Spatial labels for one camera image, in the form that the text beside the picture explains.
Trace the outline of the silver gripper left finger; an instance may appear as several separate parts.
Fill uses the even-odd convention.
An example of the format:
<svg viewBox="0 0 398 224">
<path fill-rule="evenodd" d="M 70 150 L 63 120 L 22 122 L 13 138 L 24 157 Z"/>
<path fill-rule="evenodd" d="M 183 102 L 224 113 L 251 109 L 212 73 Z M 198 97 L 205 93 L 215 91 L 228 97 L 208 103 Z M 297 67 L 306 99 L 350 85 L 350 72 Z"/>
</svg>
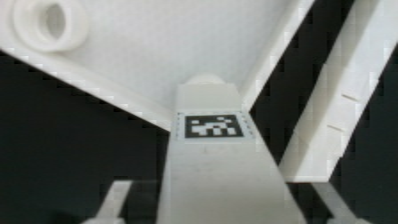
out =
<svg viewBox="0 0 398 224">
<path fill-rule="evenodd" d="M 132 180 L 116 181 L 112 183 L 96 216 L 80 224 L 127 224 L 125 218 L 121 217 L 121 210 L 132 185 Z"/>
</svg>

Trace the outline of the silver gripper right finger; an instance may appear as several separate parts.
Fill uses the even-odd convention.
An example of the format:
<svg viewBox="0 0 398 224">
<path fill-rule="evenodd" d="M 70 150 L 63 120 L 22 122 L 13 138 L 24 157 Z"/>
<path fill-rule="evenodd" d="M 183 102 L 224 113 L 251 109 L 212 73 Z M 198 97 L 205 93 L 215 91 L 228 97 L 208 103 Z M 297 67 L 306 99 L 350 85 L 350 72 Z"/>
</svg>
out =
<svg viewBox="0 0 398 224">
<path fill-rule="evenodd" d="M 333 214 L 327 224 L 374 224 L 356 216 L 333 184 L 329 182 L 313 183 L 313 188 Z"/>
</svg>

